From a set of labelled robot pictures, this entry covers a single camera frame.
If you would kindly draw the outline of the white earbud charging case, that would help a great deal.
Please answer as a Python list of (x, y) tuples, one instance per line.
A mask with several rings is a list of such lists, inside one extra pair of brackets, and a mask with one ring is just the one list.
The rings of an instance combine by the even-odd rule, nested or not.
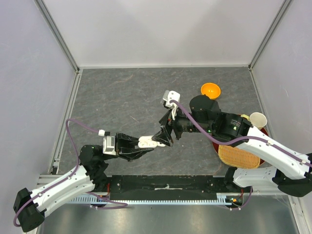
[(163, 144), (163, 143), (158, 142), (158, 143), (157, 143), (157, 146), (158, 146), (158, 147), (165, 147), (166, 145)]

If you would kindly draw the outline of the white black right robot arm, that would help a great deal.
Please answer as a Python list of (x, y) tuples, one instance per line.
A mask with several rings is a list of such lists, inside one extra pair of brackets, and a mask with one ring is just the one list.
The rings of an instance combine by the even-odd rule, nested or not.
[(217, 101), (205, 95), (192, 98), (190, 111), (180, 104), (180, 94), (175, 91), (165, 91), (162, 99), (168, 111), (159, 121), (161, 130), (152, 136), (153, 141), (172, 146), (172, 133), (176, 139), (184, 132), (202, 133), (219, 146), (244, 150), (270, 164), (257, 169), (230, 167), (223, 179), (227, 191), (264, 187), (295, 197), (312, 191), (311, 154), (285, 147), (238, 114), (222, 112)]

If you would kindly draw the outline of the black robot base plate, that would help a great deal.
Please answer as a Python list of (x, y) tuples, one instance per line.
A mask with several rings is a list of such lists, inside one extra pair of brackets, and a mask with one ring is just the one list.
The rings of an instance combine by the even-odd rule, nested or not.
[(215, 198), (217, 193), (247, 194), (222, 177), (212, 175), (112, 175), (95, 186), (93, 193), (109, 193), (112, 199)]

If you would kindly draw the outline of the white oval case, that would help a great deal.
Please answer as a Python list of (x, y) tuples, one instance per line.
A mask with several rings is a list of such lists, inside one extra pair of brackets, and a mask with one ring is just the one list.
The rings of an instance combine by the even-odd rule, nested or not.
[(139, 148), (156, 148), (158, 143), (152, 140), (152, 136), (141, 136), (138, 139)]

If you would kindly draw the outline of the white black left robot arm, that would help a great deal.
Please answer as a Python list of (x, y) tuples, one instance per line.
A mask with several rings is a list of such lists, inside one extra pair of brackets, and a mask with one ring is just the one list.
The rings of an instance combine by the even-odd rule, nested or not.
[(29, 191), (27, 188), (17, 193), (13, 206), (15, 217), (13, 224), (29, 232), (43, 223), (54, 210), (78, 195), (88, 192), (102, 192), (107, 189), (108, 167), (106, 160), (122, 158), (133, 161), (153, 151), (163, 144), (153, 136), (139, 138), (99, 130), (103, 138), (101, 145), (85, 145), (78, 154), (78, 162), (69, 172), (54, 181)]

